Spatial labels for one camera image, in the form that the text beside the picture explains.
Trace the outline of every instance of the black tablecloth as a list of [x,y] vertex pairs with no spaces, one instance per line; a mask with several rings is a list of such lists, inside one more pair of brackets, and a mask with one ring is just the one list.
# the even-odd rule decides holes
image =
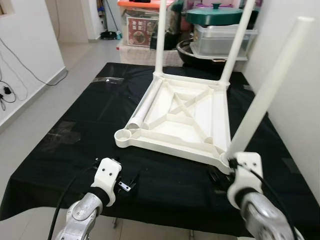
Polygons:
[[[208,166],[183,158],[130,146],[119,148],[114,133],[122,129],[152,81],[151,66],[107,63],[99,77],[123,82],[93,82],[53,126],[8,181],[0,220],[27,209],[55,207],[62,190],[95,158],[118,157],[122,180],[139,174],[132,192],[122,192],[106,216],[186,229],[245,236],[239,212],[225,192],[214,191]],[[188,67],[166,67],[166,73],[217,80],[213,73]],[[254,94],[244,89],[244,76],[234,72],[228,90],[231,135]],[[262,157],[263,176],[278,192],[296,227],[306,237],[319,237],[319,206],[267,117],[246,149]],[[73,185],[63,203],[68,208],[86,192],[95,171]]]

